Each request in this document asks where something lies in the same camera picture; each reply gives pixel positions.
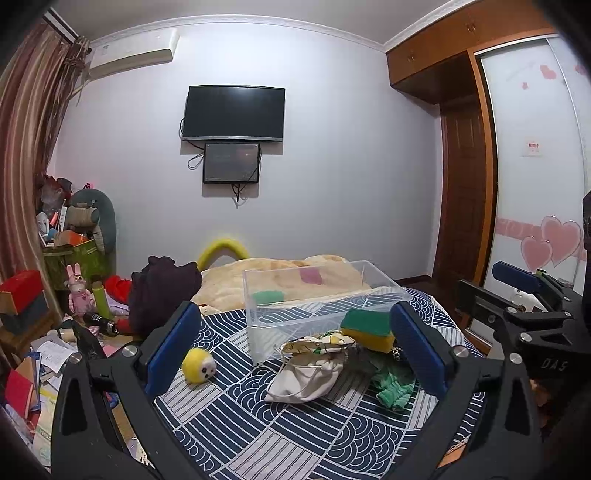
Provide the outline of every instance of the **blue gripper pad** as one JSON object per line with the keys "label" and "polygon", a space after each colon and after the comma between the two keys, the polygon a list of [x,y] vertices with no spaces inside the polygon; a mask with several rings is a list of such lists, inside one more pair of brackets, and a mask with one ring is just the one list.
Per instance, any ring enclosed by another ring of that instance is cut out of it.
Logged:
{"label": "blue gripper pad", "polygon": [[165,394],[170,388],[201,329],[201,312],[193,302],[183,302],[168,322],[175,324],[147,365],[145,392],[152,398]]}
{"label": "blue gripper pad", "polygon": [[447,350],[449,344],[441,333],[425,324],[405,301],[398,302],[390,310],[390,328],[423,390],[441,400],[447,393],[446,369],[429,338]]}
{"label": "blue gripper pad", "polygon": [[540,279],[530,273],[505,262],[497,262],[492,267],[495,280],[506,283],[525,293],[536,293],[540,290]]}

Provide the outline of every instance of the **yellow and green sponge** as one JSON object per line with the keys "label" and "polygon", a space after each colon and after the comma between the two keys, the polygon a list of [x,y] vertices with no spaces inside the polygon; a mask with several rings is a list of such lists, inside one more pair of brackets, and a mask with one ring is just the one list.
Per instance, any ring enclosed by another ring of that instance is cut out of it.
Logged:
{"label": "yellow and green sponge", "polygon": [[394,335],[390,315],[385,312],[351,309],[340,323],[341,332],[374,352],[392,351]]}

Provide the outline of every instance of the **curtain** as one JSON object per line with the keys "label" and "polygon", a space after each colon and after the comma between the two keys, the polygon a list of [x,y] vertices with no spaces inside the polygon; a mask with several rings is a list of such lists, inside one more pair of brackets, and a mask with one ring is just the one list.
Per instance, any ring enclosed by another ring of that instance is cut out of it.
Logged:
{"label": "curtain", "polygon": [[61,311],[45,270],[35,206],[88,45],[84,37],[70,45],[40,21],[0,77],[0,283],[17,271],[39,270],[55,320]]}

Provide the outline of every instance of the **drawstring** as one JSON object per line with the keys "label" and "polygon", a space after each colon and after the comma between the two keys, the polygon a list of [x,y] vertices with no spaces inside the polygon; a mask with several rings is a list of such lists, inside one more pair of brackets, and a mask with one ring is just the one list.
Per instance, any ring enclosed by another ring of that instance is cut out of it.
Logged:
{"label": "drawstring", "polygon": [[[281,356],[281,367],[279,368],[279,371],[277,372],[277,375],[279,375],[283,371],[283,369],[285,368],[285,366],[287,365],[287,362],[289,360],[284,355],[283,350],[281,348],[278,348],[277,345],[273,345],[273,350],[275,350]],[[294,395],[299,395],[300,393],[302,393],[306,389],[306,387],[309,385],[309,382],[312,381],[312,379],[316,376],[316,374],[318,373],[318,370],[322,369],[322,365],[298,365],[298,367],[300,367],[300,368],[313,368],[316,371],[312,374],[312,376],[308,380],[308,383],[306,385],[304,385],[300,389],[300,391],[297,391],[295,393],[290,393],[289,395],[271,394],[271,396],[277,397],[277,398],[287,398],[287,397],[293,397]],[[269,382],[269,385],[267,385],[267,391],[269,390],[269,387],[271,386],[271,384],[273,383],[273,380],[275,380],[275,378],[273,378]]]}

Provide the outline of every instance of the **pink rabbit figurine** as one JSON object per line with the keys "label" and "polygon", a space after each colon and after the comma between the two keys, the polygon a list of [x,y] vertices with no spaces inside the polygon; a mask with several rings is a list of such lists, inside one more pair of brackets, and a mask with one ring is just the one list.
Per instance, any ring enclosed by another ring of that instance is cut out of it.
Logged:
{"label": "pink rabbit figurine", "polygon": [[66,267],[68,273],[68,288],[70,289],[71,301],[69,302],[74,315],[83,316],[86,312],[93,309],[90,292],[86,290],[86,282],[80,273],[80,265]]}

